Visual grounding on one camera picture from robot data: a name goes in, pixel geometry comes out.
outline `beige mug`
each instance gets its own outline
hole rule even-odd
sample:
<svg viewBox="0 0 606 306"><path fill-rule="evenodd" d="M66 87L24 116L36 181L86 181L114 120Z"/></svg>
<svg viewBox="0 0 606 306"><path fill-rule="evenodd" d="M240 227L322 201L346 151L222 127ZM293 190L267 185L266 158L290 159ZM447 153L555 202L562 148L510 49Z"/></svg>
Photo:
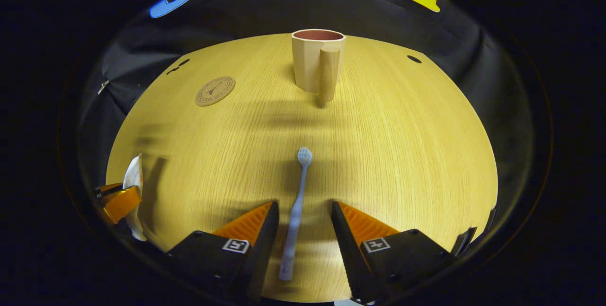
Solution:
<svg viewBox="0 0 606 306"><path fill-rule="evenodd" d="M306 29L291 34L294 82L306 92L331 101L343 62L346 37L340 32Z"/></svg>

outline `toothbrush handle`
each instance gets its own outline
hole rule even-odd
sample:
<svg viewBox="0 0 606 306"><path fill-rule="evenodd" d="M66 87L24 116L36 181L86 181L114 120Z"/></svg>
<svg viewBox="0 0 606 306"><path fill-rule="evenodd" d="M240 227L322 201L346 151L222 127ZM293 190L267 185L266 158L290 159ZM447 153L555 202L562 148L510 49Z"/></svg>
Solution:
<svg viewBox="0 0 606 306"><path fill-rule="evenodd" d="M297 200L294 201L293 208L290 211L290 220L288 222L288 234L284 245L284 255L280 265L279 278L282 281L290 281L293 278L294 251L297 245L297 235L301 225L301 213L303 213L303 191L305 190L305 174L307 168L303 168L301 175L301 188Z"/></svg>

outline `cork coaster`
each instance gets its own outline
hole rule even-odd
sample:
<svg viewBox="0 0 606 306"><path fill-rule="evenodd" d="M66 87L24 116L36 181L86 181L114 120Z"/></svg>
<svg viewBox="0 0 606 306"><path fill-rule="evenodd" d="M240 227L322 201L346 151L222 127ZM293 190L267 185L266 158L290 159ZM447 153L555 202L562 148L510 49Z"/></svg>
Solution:
<svg viewBox="0 0 606 306"><path fill-rule="evenodd" d="M196 104L210 106L229 95L236 81L228 76L221 76L205 84L196 94Z"/></svg>

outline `light blue toothbrush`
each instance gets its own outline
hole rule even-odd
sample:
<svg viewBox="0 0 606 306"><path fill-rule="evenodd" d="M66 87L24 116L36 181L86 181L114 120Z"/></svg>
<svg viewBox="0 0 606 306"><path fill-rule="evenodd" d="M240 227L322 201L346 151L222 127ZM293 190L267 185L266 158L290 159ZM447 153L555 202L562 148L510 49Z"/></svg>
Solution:
<svg viewBox="0 0 606 306"><path fill-rule="evenodd" d="M290 222L288 222L288 235L286 235L286 244L284 245L284 255L282 256L282 263L280 265L280 280L290 281L293 278L293 265L294 265L294 250L297 246L297 234L299 233L299 226L301 225L301 213L303 211L303 192L305 191L305 177L307 176L307 168L312 163L312 152L306 147L299 149L297 153L297 159L303 167L301 173L301 187L299 188L299 195L297 200L294 201L293 208L290 211Z"/></svg>

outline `wooden table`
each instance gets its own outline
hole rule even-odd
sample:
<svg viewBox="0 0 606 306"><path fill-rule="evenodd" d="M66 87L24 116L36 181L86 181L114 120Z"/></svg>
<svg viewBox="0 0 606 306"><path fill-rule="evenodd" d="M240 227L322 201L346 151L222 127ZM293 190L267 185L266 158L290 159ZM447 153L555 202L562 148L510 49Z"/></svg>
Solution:
<svg viewBox="0 0 606 306"><path fill-rule="evenodd" d="M212 232L276 199L281 224L263 295L324 302L351 297L333 199L400 231L418 228L448 250L470 226L476 237L483 232L497 196L493 152L472 106L437 65L348 36L335 99L318 108L294 84L291 51L289 34L213 45L177 60L141 95L113 144L107 183L122 181L143 153L139 217L149 241L167 251L191 231ZM231 94L196 105L197 91L220 76L235 79ZM294 279L282 282L301 146L313 161Z"/></svg>

